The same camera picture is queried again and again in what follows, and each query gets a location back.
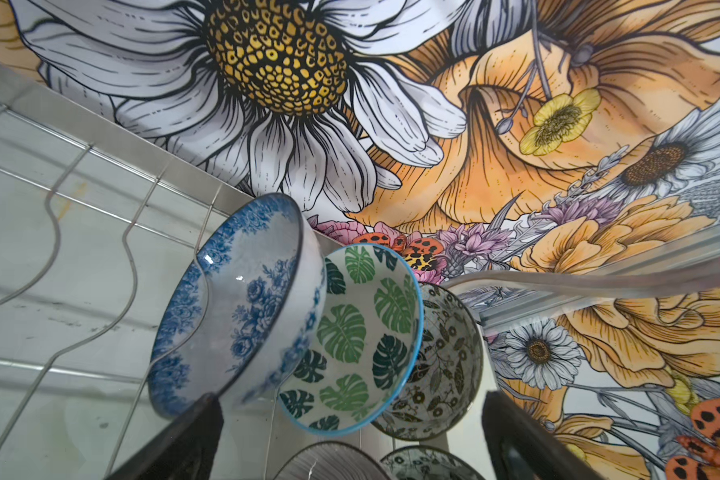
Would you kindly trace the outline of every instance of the green leaf patterned bowl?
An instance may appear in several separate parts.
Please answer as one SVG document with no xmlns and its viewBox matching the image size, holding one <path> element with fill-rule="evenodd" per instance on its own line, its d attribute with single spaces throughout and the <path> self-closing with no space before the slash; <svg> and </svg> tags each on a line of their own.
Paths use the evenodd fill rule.
<svg viewBox="0 0 720 480">
<path fill-rule="evenodd" d="M 279 398 L 298 426 L 344 436 L 381 415 L 402 390 L 422 345 L 424 306 L 411 267 L 384 246 L 336 250 L 326 273 L 326 308 Z"/>
<path fill-rule="evenodd" d="M 472 405 L 483 376 L 483 338 L 469 309 L 441 286 L 420 287 L 422 349 L 400 395 L 373 421 L 387 435 L 410 442 L 456 425 Z"/>
</svg>

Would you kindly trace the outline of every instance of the bowl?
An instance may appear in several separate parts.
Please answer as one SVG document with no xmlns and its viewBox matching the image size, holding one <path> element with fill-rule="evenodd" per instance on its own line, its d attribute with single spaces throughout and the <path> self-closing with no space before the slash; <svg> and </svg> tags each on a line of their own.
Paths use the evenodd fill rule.
<svg viewBox="0 0 720 480">
<path fill-rule="evenodd" d="M 180 415 L 206 392 L 238 406 L 277 388 L 307 350 L 326 298 L 315 234 L 283 194 L 256 198 L 232 214 L 190 264 L 157 329 L 154 360 L 191 332 L 149 375 L 150 400 Z"/>
<path fill-rule="evenodd" d="M 350 245 L 326 258 L 326 308 L 310 349 L 280 388 L 290 418 L 342 436 L 380 415 L 411 374 L 424 328 L 413 271 L 385 246 Z"/>
<path fill-rule="evenodd" d="M 275 480 L 390 480 L 362 450 L 339 442 L 304 448 L 283 466 Z"/>
<path fill-rule="evenodd" d="M 427 440 L 456 425 L 483 376 L 482 335 L 469 309 L 445 288 L 420 283 L 422 348 L 413 373 L 373 425 L 401 440 Z"/>
<path fill-rule="evenodd" d="M 464 460 L 434 447 L 400 448 L 382 458 L 382 466 L 399 480 L 484 480 Z"/>
</svg>

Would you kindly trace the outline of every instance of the butterfly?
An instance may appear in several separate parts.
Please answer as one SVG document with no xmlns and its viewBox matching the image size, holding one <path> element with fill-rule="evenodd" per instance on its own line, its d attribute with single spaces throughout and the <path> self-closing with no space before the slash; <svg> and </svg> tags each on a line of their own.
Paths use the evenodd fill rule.
<svg viewBox="0 0 720 480">
<path fill-rule="evenodd" d="M 698 437 L 679 436 L 677 441 L 699 462 L 689 456 L 670 458 L 664 467 L 667 480 L 720 480 L 720 398 L 705 400 L 691 410 L 694 429 L 715 445 Z"/>
</svg>

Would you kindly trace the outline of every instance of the brown floral patterned bowl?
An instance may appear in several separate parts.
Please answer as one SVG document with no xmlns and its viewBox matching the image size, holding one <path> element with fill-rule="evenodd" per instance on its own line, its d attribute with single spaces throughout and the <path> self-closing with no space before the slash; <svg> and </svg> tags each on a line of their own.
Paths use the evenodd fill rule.
<svg viewBox="0 0 720 480">
<path fill-rule="evenodd" d="M 373 425 L 401 440 L 426 440 L 467 413 L 483 375 L 482 336 L 469 309 L 441 286 L 420 283 L 424 334 L 400 395 Z"/>
</svg>

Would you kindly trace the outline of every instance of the yellow flower center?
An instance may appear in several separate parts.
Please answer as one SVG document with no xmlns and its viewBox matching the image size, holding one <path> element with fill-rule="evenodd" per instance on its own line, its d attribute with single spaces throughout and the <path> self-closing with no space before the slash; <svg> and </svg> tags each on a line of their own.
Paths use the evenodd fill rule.
<svg viewBox="0 0 720 480">
<path fill-rule="evenodd" d="M 536 364 L 547 363 L 552 357 L 552 351 L 547 343 L 542 340 L 534 340 L 529 343 L 527 351 L 528 358 Z"/>
<path fill-rule="evenodd" d="M 281 114 L 323 113 L 346 90 L 345 53 L 328 27 L 276 0 L 221 0 L 206 43 L 224 78 Z"/>
<path fill-rule="evenodd" d="M 674 171 L 686 157 L 683 144 L 662 145 L 641 158 L 636 164 L 622 172 L 622 181 L 630 187 L 652 184 L 659 178 Z"/>
<path fill-rule="evenodd" d="M 570 132 L 581 119 L 581 109 L 568 105 L 554 112 L 541 126 L 536 135 L 536 145 L 542 147 L 561 139 Z"/>
</svg>

